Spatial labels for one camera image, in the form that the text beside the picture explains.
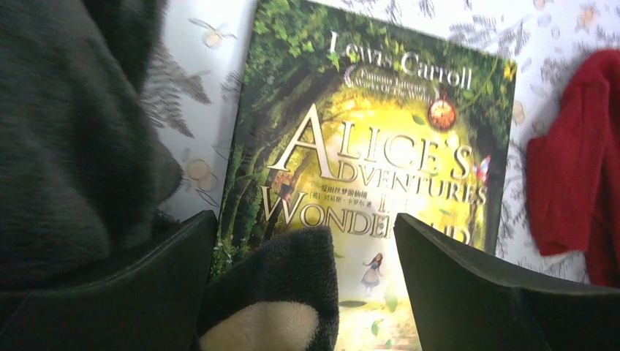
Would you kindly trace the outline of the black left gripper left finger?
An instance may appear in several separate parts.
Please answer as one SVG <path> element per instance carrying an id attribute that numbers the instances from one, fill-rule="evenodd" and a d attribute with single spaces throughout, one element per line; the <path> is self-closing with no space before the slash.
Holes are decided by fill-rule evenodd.
<path id="1" fill-rule="evenodd" d="M 216 216 L 203 211 L 45 289 L 1 294 L 3 350 L 196 350 Z"/>

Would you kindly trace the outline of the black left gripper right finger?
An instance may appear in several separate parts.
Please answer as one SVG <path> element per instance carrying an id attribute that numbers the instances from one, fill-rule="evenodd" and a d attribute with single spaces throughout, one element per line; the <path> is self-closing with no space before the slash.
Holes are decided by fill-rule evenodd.
<path id="1" fill-rule="evenodd" d="M 410 216 L 394 225 L 424 350 L 617 350 L 619 291 L 530 271 Z"/>

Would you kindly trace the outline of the dark green gold book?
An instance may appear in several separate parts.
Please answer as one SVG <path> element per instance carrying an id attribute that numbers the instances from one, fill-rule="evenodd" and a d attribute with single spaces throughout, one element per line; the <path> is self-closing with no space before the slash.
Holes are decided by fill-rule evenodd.
<path id="1" fill-rule="evenodd" d="M 337 350 L 420 350 L 393 225 L 495 252 L 518 35 L 446 39 L 314 1 L 259 1 L 221 204 L 218 276 L 300 227 L 333 234 Z"/>

